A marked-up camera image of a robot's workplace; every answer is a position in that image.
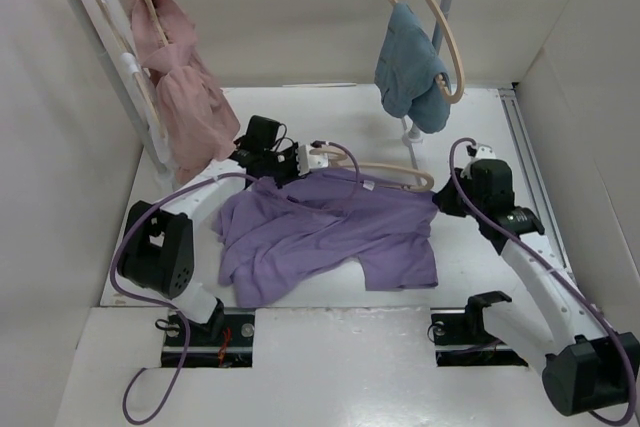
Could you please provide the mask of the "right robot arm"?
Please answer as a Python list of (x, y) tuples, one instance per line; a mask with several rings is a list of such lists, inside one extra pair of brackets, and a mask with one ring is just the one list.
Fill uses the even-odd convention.
[(628, 423), (638, 400), (639, 341), (615, 331), (577, 289), (555, 258), (544, 228), (515, 204), (511, 168), (503, 160), (474, 158), (453, 170), (434, 196), (439, 211), (472, 217), (482, 237), (508, 264), (541, 312), (533, 325), (502, 291), (468, 298), (462, 328), (469, 342), (504, 342), (541, 377), (547, 398), (564, 416), (626, 404)]

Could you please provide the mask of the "purple t shirt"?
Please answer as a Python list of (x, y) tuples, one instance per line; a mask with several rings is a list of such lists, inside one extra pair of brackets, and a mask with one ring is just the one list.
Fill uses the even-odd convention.
[(326, 169), (276, 188), (263, 178), (230, 197), (212, 229), (222, 244), (218, 282), (243, 308), (279, 301), (303, 281), (360, 262), (368, 291), (433, 288), (432, 194)]

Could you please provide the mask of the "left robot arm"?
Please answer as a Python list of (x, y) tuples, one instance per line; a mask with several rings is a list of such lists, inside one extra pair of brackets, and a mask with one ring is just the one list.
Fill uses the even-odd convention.
[(184, 186), (155, 203), (133, 204), (114, 254), (110, 272), (114, 289), (125, 293), (118, 281), (129, 281), (143, 292), (128, 292), (128, 297), (178, 311), (196, 340), (216, 341), (223, 329), (222, 302), (194, 280), (195, 233), (253, 180), (268, 177), (282, 185), (300, 177), (299, 145), (276, 150), (285, 134), (282, 123), (254, 115), (245, 134), (232, 144), (228, 158), (211, 161)]

